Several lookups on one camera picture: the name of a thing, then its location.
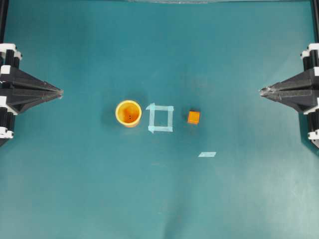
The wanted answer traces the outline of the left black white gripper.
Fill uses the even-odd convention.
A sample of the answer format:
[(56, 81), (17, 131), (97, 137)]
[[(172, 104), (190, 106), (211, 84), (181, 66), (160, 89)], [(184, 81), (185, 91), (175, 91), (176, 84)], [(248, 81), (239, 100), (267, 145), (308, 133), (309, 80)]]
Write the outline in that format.
[(63, 90), (19, 69), (14, 44), (0, 45), (0, 145), (14, 137), (15, 117), (39, 104), (61, 98)]

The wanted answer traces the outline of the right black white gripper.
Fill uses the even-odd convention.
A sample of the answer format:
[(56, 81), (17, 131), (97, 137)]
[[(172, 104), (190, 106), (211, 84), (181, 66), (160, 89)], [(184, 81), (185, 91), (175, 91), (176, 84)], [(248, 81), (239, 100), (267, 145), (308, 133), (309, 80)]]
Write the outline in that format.
[(301, 53), (304, 71), (262, 88), (261, 97), (289, 106), (308, 119), (308, 140), (319, 147), (319, 44)]

